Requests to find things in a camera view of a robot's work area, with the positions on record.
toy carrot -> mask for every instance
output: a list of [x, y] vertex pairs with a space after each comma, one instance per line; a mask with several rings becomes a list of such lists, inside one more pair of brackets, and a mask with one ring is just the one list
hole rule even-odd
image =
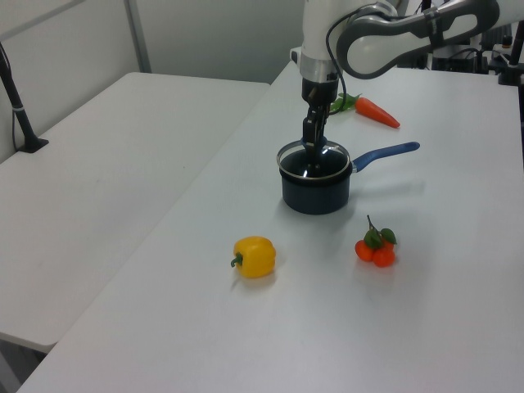
[[[333, 104], [331, 105], [332, 111], [337, 110], [342, 105], [342, 98], [344, 97], [344, 95], [341, 93], [339, 94], [339, 96], [341, 96], [341, 98], [337, 98], [335, 102], [333, 102]], [[389, 125], [394, 129], [400, 127], [400, 123], [397, 120], [395, 120], [393, 116], [384, 111], [377, 104], [374, 104], [367, 98], [361, 97], [360, 95], [353, 97], [349, 94], [346, 94], [346, 103], [344, 107], [341, 108], [340, 112], [346, 111], [353, 106], [355, 106], [357, 113], [361, 114], [362, 116], [366, 116], [369, 119], [378, 121], [385, 125]]]
[[385, 125], [389, 125], [394, 129], [400, 127], [400, 123], [395, 120], [393, 116], [384, 111], [378, 105], [372, 103], [367, 98], [360, 97], [355, 103], [355, 109], [357, 113], [360, 113], [362, 116], [366, 116], [369, 119], [379, 121]]

white wall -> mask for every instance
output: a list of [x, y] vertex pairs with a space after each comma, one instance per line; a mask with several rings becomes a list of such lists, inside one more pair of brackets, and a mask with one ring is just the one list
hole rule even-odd
[[[124, 0], [86, 0], [2, 45], [37, 135], [138, 71]], [[11, 104], [0, 84], [0, 162], [11, 154]]]
[[272, 83], [302, 44], [304, 0], [135, 0], [151, 70]]

orange carrot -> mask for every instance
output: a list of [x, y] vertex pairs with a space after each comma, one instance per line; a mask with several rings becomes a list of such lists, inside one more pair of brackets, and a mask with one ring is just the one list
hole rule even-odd
[[400, 127], [400, 123], [396, 121], [393, 116], [369, 101], [367, 98], [359, 97], [355, 103], [355, 109], [357, 110], [357, 113], [360, 113], [362, 116], [366, 116], [369, 119], [379, 121], [380, 123], [389, 125], [394, 129]]

tomato stem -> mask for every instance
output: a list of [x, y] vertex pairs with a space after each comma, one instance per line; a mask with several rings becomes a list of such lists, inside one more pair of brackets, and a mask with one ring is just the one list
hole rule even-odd
[[242, 260], [243, 260], [242, 254], [238, 252], [236, 258], [231, 261], [231, 267], [234, 268], [235, 264], [239, 264], [242, 266]]
[[371, 219], [369, 218], [369, 215], [368, 215], [368, 222], [369, 222], [369, 229], [374, 229], [375, 231], [378, 232], [378, 230], [375, 228], [375, 226], [373, 224], [371, 224]]

saucepan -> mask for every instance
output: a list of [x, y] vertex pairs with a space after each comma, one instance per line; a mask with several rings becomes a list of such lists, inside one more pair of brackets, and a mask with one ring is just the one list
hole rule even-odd
[[295, 141], [277, 154], [282, 176], [282, 198], [293, 209], [307, 215], [325, 215], [344, 206], [350, 195], [350, 176], [384, 157], [415, 151], [417, 142], [369, 151], [355, 160], [341, 145], [324, 140], [316, 159], [308, 158], [305, 144]]

